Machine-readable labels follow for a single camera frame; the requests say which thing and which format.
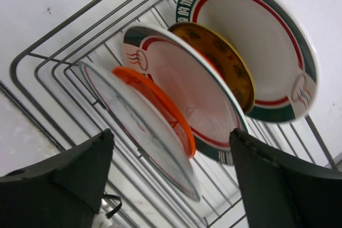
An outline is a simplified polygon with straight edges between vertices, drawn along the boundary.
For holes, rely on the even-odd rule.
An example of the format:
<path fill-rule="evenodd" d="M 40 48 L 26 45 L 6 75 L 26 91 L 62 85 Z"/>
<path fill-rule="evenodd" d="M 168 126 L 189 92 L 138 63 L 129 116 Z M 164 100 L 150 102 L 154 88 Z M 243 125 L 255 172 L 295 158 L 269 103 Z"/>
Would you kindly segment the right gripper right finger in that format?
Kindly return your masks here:
<path fill-rule="evenodd" d="M 341 172 L 230 133 L 249 227 L 341 227 Z"/>

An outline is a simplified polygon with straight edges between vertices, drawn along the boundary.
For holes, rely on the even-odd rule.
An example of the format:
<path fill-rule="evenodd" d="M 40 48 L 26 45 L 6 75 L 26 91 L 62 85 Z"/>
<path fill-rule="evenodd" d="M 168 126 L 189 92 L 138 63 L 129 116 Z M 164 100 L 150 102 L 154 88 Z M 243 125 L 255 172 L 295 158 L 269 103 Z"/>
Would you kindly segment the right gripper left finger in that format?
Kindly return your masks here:
<path fill-rule="evenodd" d="M 1 177 L 1 227 L 91 227 L 113 148 L 114 135 L 106 129 Z"/>

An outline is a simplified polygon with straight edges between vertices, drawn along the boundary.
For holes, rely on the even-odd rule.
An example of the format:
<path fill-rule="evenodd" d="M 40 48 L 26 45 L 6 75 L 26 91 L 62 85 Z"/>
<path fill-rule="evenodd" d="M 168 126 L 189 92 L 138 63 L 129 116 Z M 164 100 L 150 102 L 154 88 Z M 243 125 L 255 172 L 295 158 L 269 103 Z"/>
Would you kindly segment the white plate green rim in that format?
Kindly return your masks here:
<path fill-rule="evenodd" d="M 135 22 L 123 32 L 123 64 L 158 85 L 185 116 L 197 150 L 233 165 L 230 133 L 247 131 L 237 99 L 218 72 L 181 38 L 157 25 Z"/>

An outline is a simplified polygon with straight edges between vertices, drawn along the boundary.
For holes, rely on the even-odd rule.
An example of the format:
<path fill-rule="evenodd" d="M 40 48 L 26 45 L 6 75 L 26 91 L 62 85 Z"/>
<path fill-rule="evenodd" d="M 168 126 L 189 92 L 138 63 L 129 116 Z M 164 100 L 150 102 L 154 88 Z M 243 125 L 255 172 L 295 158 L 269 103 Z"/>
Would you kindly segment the white plate red characters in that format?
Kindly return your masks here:
<path fill-rule="evenodd" d="M 127 137 L 143 151 L 165 180 L 193 201 L 201 198 L 200 186 L 185 152 L 188 135 L 179 120 L 170 121 L 131 84 L 84 61 L 80 72 L 100 102 Z"/>

